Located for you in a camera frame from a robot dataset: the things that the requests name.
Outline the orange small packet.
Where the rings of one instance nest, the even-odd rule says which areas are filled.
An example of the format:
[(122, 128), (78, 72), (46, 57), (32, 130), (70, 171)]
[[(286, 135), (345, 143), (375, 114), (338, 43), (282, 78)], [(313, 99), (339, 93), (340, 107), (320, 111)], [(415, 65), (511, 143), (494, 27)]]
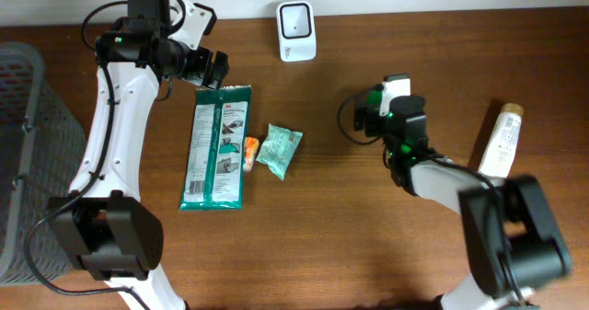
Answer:
[(253, 168), (259, 149), (260, 140), (247, 136), (244, 143), (244, 172), (249, 172)]

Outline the white tube with gold cap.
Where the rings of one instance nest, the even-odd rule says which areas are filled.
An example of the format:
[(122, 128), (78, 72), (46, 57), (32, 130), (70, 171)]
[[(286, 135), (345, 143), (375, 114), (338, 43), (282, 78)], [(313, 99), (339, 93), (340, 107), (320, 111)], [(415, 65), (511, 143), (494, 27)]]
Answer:
[(507, 103), (495, 121), (478, 171), (491, 178), (507, 178), (515, 159), (524, 109)]

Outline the green white 3M package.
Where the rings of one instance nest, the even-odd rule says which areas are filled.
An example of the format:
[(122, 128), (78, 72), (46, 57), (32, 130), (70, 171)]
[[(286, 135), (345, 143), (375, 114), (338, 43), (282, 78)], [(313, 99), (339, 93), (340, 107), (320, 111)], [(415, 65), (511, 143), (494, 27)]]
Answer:
[(251, 92), (250, 86), (196, 92), (181, 211), (242, 207)]

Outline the teal snack packet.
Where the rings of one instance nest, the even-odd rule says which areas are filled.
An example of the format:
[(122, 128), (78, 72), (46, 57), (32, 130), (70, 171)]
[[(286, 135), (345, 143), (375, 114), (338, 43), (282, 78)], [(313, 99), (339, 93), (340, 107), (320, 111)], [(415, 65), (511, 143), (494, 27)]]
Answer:
[(302, 138), (301, 132), (270, 124), (256, 161), (266, 165), (276, 177), (284, 180), (287, 168)]

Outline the green lid glass jar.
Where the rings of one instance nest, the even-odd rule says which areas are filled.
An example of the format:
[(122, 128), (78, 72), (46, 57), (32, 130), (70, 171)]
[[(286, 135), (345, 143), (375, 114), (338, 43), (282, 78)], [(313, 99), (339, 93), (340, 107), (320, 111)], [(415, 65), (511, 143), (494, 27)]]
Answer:
[(380, 107), (382, 101), (382, 92), (381, 91), (376, 91), (376, 90), (372, 90), (368, 96), (366, 97), (365, 103), (369, 106), (376, 106), (376, 107)]

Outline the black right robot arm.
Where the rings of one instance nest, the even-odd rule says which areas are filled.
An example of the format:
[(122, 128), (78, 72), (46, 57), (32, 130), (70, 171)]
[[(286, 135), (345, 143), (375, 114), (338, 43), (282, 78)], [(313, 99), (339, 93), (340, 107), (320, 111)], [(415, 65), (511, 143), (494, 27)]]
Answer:
[(409, 194), (456, 207), (461, 216), (468, 277), (425, 309), (530, 309), (527, 297), (567, 277), (572, 258), (536, 178), (491, 179), (428, 145), (425, 100), (401, 96), (379, 112), (383, 96), (361, 95), (353, 127), (382, 141), (383, 161)]

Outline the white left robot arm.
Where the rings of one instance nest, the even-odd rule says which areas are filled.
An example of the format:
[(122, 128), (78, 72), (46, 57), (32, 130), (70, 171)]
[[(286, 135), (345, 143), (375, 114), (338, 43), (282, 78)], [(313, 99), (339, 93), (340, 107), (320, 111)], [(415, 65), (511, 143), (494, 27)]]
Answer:
[(139, 169), (150, 110), (170, 77), (218, 88), (227, 57), (200, 47), (215, 23), (191, 7), (168, 24), (127, 17), (99, 36), (98, 96), (87, 148), (69, 193), (51, 198), (47, 223), (77, 270), (132, 309), (185, 309), (161, 266), (163, 225), (141, 203)]

